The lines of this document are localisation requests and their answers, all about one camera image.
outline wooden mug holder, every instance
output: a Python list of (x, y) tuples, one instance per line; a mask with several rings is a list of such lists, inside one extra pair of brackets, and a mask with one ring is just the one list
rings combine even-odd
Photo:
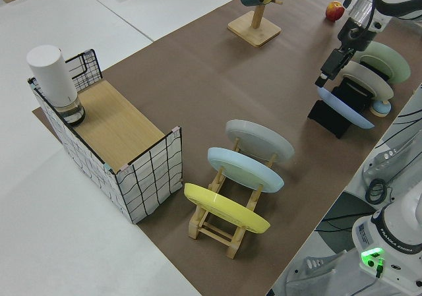
[[(282, 4), (278, 0), (272, 2), (278, 5)], [(279, 26), (262, 17), (264, 10), (265, 5), (258, 5), (255, 7), (255, 11), (250, 11), (233, 20), (227, 28), (254, 47), (260, 47), (282, 31)]]
[[(240, 152), (239, 148), (239, 138), (236, 138), (233, 151)], [(271, 159), (266, 163), (267, 167), (272, 167), (272, 164), (277, 158), (277, 154), (273, 154)], [(223, 175), (223, 168), (221, 167), (213, 181), (209, 184), (208, 189), (210, 191), (219, 193), (226, 177)], [(246, 208), (254, 211), (256, 204), (258, 202), (259, 196), (262, 192), (262, 185), (256, 190), (252, 191), (251, 196), (249, 197)], [(226, 256), (229, 258), (234, 258), (237, 250), (240, 247), (240, 244), (245, 235), (246, 229), (244, 227), (236, 227), (235, 233), (233, 235), (221, 230), (220, 228), (212, 225), (206, 221), (208, 216), (208, 211), (199, 205), (196, 206), (195, 213), (189, 221), (189, 237), (196, 239), (199, 233), (203, 233), (225, 245), (227, 245)]]

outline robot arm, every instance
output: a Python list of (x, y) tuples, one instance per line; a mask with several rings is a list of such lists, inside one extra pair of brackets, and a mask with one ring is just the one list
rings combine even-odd
[(356, 51), (364, 51), (392, 17), (422, 18), (422, 0), (345, 0), (349, 18), (338, 34), (341, 46), (334, 49), (321, 67), (315, 84), (323, 87), (334, 80)]

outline white cylinder container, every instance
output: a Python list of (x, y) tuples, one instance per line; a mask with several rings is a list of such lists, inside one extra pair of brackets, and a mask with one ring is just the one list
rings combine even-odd
[(85, 111), (58, 47), (40, 45), (26, 56), (44, 97), (71, 125), (79, 124)]

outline plate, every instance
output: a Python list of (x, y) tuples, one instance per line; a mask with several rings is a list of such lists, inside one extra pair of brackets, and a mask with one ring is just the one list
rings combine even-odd
[(376, 41), (372, 41), (365, 51), (356, 52), (353, 60), (365, 62), (384, 73), (390, 84), (404, 82), (410, 76), (407, 61), (396, 50)]
[(324, 103), (329, 105), (332, 109), (337, 111), (340, 115), (345, 117), (348, 121), (361, 127), (362, 129), (371, 129), (374, 125), (366, 120), (363, 116), (357, 113), (355, 110), (346, 105), (342, 100), (331, 94), (328, 90), (323, 87), (318, 87), (318, 95), (322, 98)]
[(209, 148), (208, 162), (217, 171), (223, 167), (224, 176), (250, 189), (262, 185), (262, 192), (278, 192), (284, 186), (283, 179), (272, 169), (238, 152)]
[(264, 126), (246, 120), (230, 120), (226, 123), (226, 134), (234, 143), (239, 138), (240, 149), (258, 159), (269, 161), (277, 154), (274, 162), (286, 161), (295, 149), (285, 138)]
[(185, 196), (211, 214), (250, 232), (263, 233), (270, 227), (268, 221), (252, 210), (203, 187), (186, 183)]
[(394, 96), (393, 89), (381, 76), (359, 63), (350, 61), (340, 76), (347, 77), (373, 94), (373, 100), (389, 100)]

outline brown paper mat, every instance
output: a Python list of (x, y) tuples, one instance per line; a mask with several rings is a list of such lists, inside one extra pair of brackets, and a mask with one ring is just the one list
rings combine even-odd
[[(216, 172), (207, 162), (207, 149), (231, 148), (224, 132), (230, 119), (260, 123), (295, 148), (290, 161), (274, 166), (285, 187), (261, 195), (256, 207), (270, 229), (261, 235), (247, 233), (235, 260), (225, 256), (225, 246), (205, 235), (188, 237), (195, 207), (183, 191), (139, 223), (203, 295), (265, 295), (422, 79), (421, 34), (393, 20), (376, 41), (400, 52), (412, 76), (394, 86), (392, 113), (381, 119), (367, 112), (376, 127), (365, 131), (352, 126), (342, 139), (307, 119), (318, 99), (314, 81), (339, 46), (336, 36), (347, 18), (326, 21), (330, 1), (267, 5), (264, 17), (282, 33), (255, 48), (226, 28), (250, 11), (234, 0), (104, 71), (163, 132), (182, 126), (185, 182), (204, 187), (211, 182)], [(326, 88), (338, 83), (329, 82)], [(246, 203), (250, 192), (228, 181), (221, 194)]]

